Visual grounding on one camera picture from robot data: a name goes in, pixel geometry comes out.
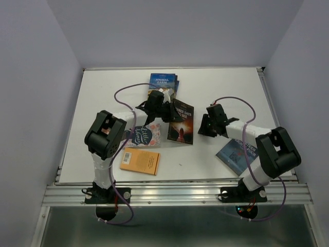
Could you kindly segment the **Three Days to See book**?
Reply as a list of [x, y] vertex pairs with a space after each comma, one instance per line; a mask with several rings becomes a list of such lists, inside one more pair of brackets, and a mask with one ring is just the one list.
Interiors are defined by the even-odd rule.
[[174, 99], [173, 103], [179, 116], [183, 119], [183, 121], [169, 123], [167, 140], [192, 145], [194, 128], [194, 107], [177, 99]]

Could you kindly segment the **Nineteen Eighty-Four blue book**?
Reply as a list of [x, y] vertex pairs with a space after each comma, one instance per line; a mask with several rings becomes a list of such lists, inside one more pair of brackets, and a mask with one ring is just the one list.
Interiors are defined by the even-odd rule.
[[231, 139], [215, 156], [238, 176], [248, 168], [241, 140]]

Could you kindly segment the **Animal Farm blue book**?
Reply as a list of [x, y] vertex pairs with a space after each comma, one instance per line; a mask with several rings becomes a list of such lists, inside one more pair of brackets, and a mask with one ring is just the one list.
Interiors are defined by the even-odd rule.
[[172, 88], [174, 90], [175, 83], [175, 74], [164, 74], [164, 73], [151, 73], [149, 80], [149, 89], [148, 95], [153, 90], [159, 89], [169, 89]]

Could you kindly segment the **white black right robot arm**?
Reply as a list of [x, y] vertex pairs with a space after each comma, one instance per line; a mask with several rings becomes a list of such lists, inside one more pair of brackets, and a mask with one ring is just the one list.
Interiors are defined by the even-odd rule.
[[217, 198], [223, 203], [267, 202], [265, 186], [301, 164], [301, 156], [286, 129], [260, 128], [234, 117], [228, 118], [220, 104], [207, 107], [198, 133], [240, 140], [258, 151], [260, 164], [257, 168], [250, 168], [236, 187], [220, 189]]

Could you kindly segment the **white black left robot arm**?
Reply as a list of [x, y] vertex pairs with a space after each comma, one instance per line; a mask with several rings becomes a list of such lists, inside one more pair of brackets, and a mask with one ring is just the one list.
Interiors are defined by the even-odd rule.
[[88, 147], [94, 162], [95, 178], [90, 188], [83, 188], [86, 204], [110, 204], [116, 198], [123, 198], [129, 188], [117, 191], [113, 177], [114, 159], [132, 137], [136, 127], [146, 126], [156, 118], [163, 122], [182, 122], [183, 118], [176, 110], [167, 93], [154, 90], [148, 99], [139, 106], [129, 107], [123, 113], [110, 113], [106, 110], [96, 115], [88, 130], [84, 143]]

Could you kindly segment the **Little Women floral book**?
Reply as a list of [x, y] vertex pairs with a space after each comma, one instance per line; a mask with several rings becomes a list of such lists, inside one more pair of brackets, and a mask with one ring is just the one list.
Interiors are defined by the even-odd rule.
[[160, 147], [161, 134], [159, 123], [135, 127], [133, 135], [130, 136], [130, 134], [131, 130], [125, 130], [122, 136], [122, 142], [126, 139], [128, 140], [126, 147]]

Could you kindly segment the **orange back cover book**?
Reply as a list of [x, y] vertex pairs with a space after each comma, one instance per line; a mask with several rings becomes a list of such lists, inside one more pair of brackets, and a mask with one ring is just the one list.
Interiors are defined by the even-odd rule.
[[120, 169], [156, 175], [160, 161], [160, 153], [125, 148]]

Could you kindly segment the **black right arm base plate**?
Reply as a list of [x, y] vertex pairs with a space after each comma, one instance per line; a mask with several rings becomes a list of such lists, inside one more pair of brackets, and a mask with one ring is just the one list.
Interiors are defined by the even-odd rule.
[[221, 187], [217, 198], [223, 203], [267, 202], [264, 187], [260, 187], [254, 191], [238, 187]]

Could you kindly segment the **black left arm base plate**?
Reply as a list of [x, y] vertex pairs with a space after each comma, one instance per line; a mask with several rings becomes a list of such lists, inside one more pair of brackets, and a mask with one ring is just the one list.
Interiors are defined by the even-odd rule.
[[85, 195], [85, 204], [124, 204], [112, 187], [109, 189], [83, 188], [81, 192]]

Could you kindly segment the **aluminium table frame rail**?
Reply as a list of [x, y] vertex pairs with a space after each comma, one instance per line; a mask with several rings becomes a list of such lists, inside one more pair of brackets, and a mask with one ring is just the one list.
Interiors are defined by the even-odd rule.
[[[101, 110], [124, 112], [119, 101], [131, 106], [147, 96], [146, 83], [152, 69], [87, 69], [74, 113], [63, 163], [56, 183], [46, 189], [44, 206], [83, 206], [82, 189], [94, 178], [93, 160], [84, 136]], [[229, 117], [243, 121], [256, 116], [254, 124], [274, 128], [279, 122], [270, 103], [265, 77], [260, 68], [174, 68], [180, 85], [177, 98], [194, 106], [194, 127], [199, 128], [206, 107], [218, 100]], [[224, 137], [194, 134], [192, 145], [167, 140], [166, 124], [161, 126], [160, 164], [156, 176], [124, 171], [114, 164], [118, 187], [131, 189], [132, 206], [219, 205], [217, 195], [238, 179], [216, 153], [228, 142]]]

